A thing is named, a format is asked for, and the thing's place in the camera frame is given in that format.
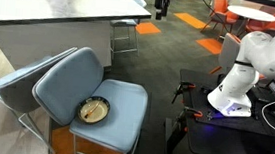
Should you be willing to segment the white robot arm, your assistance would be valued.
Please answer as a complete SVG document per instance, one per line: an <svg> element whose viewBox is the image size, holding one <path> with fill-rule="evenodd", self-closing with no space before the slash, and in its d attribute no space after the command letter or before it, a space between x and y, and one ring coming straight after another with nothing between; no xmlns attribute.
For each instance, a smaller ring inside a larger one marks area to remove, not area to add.
<svg viewBox="0 0 275 154"><path fill-rule="evenodd" d="M252 102L246 93L260 74L275 79L275 35L254 31L241 39L232 69L207 95L209 104L225 117L251 117Z"/></svg>

